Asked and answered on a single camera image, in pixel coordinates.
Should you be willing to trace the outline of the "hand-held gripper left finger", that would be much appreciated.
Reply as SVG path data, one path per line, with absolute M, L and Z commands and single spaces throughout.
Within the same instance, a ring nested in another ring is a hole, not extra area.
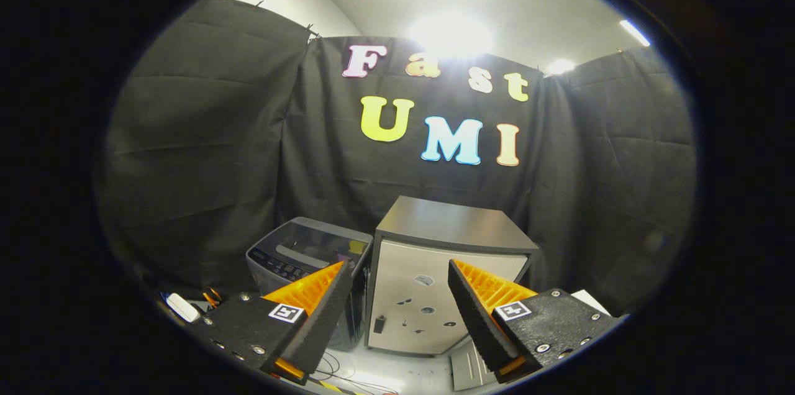
M 201 317 L 201 344 L 303 386 L 329 346 L 352 290 L 341 260 L 266 296 L 240 294 Z

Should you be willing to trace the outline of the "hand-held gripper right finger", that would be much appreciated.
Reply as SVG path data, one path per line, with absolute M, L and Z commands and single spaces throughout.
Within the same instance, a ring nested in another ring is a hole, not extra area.
M 562 289 L 537 293 L 463 260 L 449 260 L 447 282 L 468 335 L 498 383 L 555 366 L 625 321 Z

